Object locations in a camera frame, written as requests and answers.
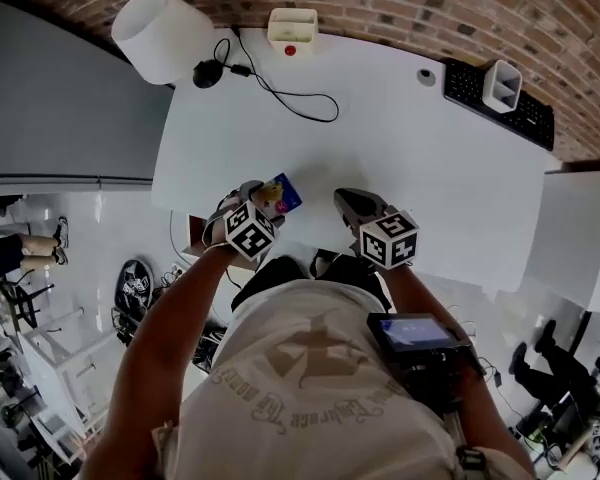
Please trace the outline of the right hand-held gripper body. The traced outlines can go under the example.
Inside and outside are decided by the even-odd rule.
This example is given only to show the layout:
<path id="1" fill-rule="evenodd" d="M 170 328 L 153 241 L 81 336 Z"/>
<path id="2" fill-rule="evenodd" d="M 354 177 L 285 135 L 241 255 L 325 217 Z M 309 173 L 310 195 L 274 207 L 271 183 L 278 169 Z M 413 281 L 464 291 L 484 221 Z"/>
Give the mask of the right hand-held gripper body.
<path id="1" fill-rule="evenodd" d="M 409 213 L 394 211 L 360 225 L 353 250 L 377 267 L 392 270 L 415 259 L 418 238 L 419 226 Z"/>

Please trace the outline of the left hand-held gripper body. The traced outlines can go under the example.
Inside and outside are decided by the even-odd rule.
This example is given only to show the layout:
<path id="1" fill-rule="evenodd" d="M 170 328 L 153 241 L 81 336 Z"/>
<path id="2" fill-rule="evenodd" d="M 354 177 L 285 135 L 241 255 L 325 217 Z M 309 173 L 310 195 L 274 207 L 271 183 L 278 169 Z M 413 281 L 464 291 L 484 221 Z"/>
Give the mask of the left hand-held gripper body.
<path id="1" fill-rule="evenodd" d="M 255 261 L 274 245 L 277 237 L 276 225 L 255 202 L 240 203 L 236 188 L 206 220 L 201 242 L 204 250 L 230 246 L 246 260 Z"/>

